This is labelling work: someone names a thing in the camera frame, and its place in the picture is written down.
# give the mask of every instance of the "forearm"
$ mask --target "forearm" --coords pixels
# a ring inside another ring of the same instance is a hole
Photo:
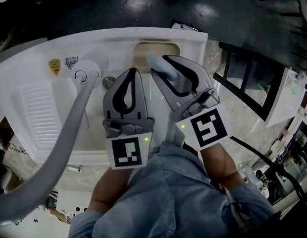
[[[124,194],[132,169],[112,170],[109,168],[96,184],[89,209],[107,212]]]
[[[201,151],[205,170],[214,183],[228,189],[244,184],[232,157],[221,144],[215,144]]]

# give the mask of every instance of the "person's left arm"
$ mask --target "person's left arm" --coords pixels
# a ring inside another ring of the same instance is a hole
[[[71,220],[69,238],[90,237],[96,221],[124,194],[132,169],[109,168],[96,184],[86,212]]]

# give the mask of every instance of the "denim shirt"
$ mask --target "denim shirt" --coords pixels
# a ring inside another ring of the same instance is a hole
[[[230,193],[257,226],[274,213],[255,186]],[[69,237],[224,237],[237,229],[227,196],[209,183],[199,158],[164,142],[108,212],[87,210],[74,217]]]

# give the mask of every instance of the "sink basin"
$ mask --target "sink basin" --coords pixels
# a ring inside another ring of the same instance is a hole
[[[90,54],[108,57],[103,77],[119,75],[134,64],[138,44],[150,47],[148,55],[170,50],[202,63],[207,34],[164,28],[117,28],[84,32],[54,39],[0,63],[0,104],[18,139],[36,162],[44,162],[76,97],[71,80],[71,65],[66,58],[78,60]],[[55,75],[49,68],[51,59],[60,59],[61,69]],[[151,149],[176,135],[177,128],[169,120],[170,108],[144,65],[142,74],[148,115],[155,119]],[[105,152],[105,130],[102,126],[102,100],[106,93],[100,83],[86,107],[90,127],[79,129],[69,164],[109,165]]]

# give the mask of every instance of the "shirt sleeve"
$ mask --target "shirt sleeve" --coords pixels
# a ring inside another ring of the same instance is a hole
[[[235,202],[248,209],[249,215],[262,225],[275,211],[253,184],[245,184],[230,191]]]
[[[103,213],[91,210],[78,214],[71,220],[68,238],[91,237],[96,221],[102,216]]]

